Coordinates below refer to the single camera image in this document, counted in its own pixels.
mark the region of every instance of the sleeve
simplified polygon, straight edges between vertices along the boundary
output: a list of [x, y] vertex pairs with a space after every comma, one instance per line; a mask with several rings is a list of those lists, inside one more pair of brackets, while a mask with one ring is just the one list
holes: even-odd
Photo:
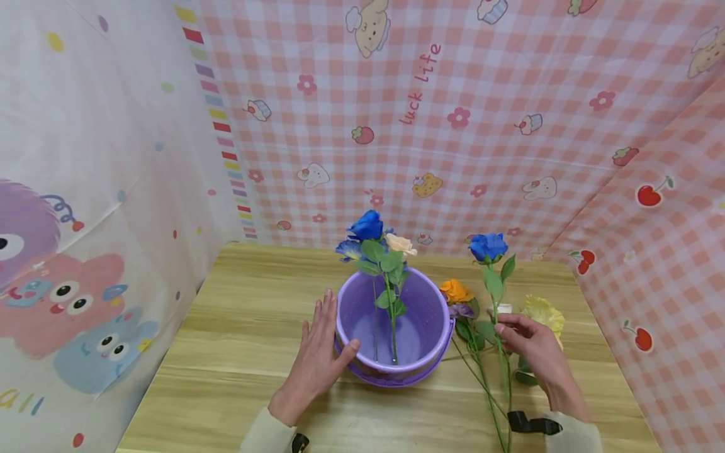
[[239, 453], [290, 453], [297, 428], [274, 418], [265, 407], [241, 443]]
[[597, 427], [561, 412], [547, 412], [544, 417], [561, 425], [562, 431], [544, 436], [547, 453], [603, 453]]

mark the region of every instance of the cartoon eye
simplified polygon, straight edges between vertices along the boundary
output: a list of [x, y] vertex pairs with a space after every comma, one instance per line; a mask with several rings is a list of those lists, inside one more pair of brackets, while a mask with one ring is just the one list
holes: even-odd
[[116, 341], [118, 341], [118, 334], [111, 333], [106, 338], [103, 338], [101, 341], [98, 342], [96, 350], [98, 352], [106, 352], [116, 345]]
[[50, 299], [55, 303], [65, 302], [78, 292], [80, 283], [69, 280], [59, 284], [50, 292]]
[[0, 261], [17, 256], [25, 247], [25, 241], [17, 234], [0, 234]]
[[87, 309], [91, 308], [92, 304], [93, 296], [90, 294], [85, 294], [71, 302], [68, 305], [68, 308], [65, 309], [65, 312], [71, 316], [79, 315], [85, 312]]
[[109, 355], [109, 360], [111, 362], [117, 362], [121, 360], [126, 354], [128, 353], [128, 343], [121, 343], [115, 348], [113, 348], [113, 351], [111, 352], [111, 355]]

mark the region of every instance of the wooden table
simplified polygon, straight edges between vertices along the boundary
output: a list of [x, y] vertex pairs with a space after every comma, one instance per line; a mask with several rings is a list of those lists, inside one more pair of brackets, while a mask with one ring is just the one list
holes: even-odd
[[[302, 320], [310, 319], [325, 287], [339, 289], [352, 273], [338, 258], [327, 250], [225, 246], [118, 451], [236, 452], [286, 377]], [[470, 259], [419, 257], [410, 264], [436, 284], [458, 278], [483, 294]], [[564, 313], [564, 352], [605, 451], [660, 452], [571, 272], [521, 262], [507, 284], [507, 302], [535, 294]], [[451, 347], [447, 357], [456, 354]], [[498, 375], [495, 354], [484, 357], [488, 374]], [[515, 410], [531, 417], [548, 409], [540, 388], [515, 384], [514, 392]], [[501, 392], [498, 398], [504, 401]], [[500, 451], [484, 393], [460, 359], [442, 362], [413, 388], [376, 388], [346, 373], [299, 430], [315, 453]], [[515, 434], [513, 443], [517, 453], [544, 451], [540, 435]]]

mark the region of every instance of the pink gingham fabric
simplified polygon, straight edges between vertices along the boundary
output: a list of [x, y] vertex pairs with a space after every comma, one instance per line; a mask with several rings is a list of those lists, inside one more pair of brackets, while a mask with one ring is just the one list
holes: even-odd
[[666, 452], [722, 451], [720, 1], [194, 8], [255, 240], [331, 248], [367, 209], [423, 253], [501, 231], [583, 273]]

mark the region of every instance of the purple bucket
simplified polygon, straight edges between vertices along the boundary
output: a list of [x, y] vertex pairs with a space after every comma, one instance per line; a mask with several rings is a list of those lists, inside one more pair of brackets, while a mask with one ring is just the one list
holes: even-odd
[[[392, 362], [392, 326], [388, 313], [374, 301], [385, 288], [382, 275], [357, 272], [340, 289], [337, 342], [360, 340], [360, 351], [349, 369], [358, 378], [380, 387], [406, 387], [430, 375], [446, 352], [455, 322], [440, 290], [425, 275], [409, 267], [401, 298], [407, 311], [397, 319], [398, 365]], [[378, 326], [378, 361], [375, 361], [375, 323]]]

